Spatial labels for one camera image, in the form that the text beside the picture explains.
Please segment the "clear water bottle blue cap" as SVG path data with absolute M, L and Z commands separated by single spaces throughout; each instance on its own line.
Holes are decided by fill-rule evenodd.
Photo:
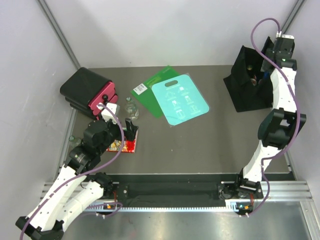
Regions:
M 270 78 L 270 73 L 268 71 L 265 71 L 262 78 L 259 80 L 259 84 L 262 84 L 264 81 L 268 80 Z

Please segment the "red bull can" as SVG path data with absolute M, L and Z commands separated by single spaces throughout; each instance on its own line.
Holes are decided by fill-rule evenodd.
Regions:
M 257 83 L 257 80 L 254 79 L 254 78 L 251 78 L 250 81 L 251 81 L 251 83 L 252 83 L 253 86 L 256 86 L 256 85 L 258 84 L 258 83 Z

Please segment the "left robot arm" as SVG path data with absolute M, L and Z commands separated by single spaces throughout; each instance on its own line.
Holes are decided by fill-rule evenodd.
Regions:
M 111 119 L 88 124 L 80 144 L 70 151 L 45 197 L 31 213 L 16 221 L 21 238 L 27 235 L 32 240 L 60 240 L 90 204 L 114 195 L 112 179 L 97 165 L 116 140 L 122 148 L 125 141 L 136 139 L 138 126 L 128 118 L 125 125 L 122 128 Z

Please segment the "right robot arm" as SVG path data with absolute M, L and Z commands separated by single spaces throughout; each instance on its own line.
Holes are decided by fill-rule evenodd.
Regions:
M 258 128 L 258 146 L 249 163 L 237 174 L 234 183 L 218 186 L 219 196 L 224 200 L 263 198 L 264 171 L 307 120 L 305 114 L 297 114 L 292 96 L 298 69 L 292 58 L 294 48 L 292 35 L 282 35 L 275 41 L 268 38 L 262 53 L 272 60 L 269 63 L 256 50 L 242 46 L 230 75 L 223 80 L 238 113 L 271 109 Z

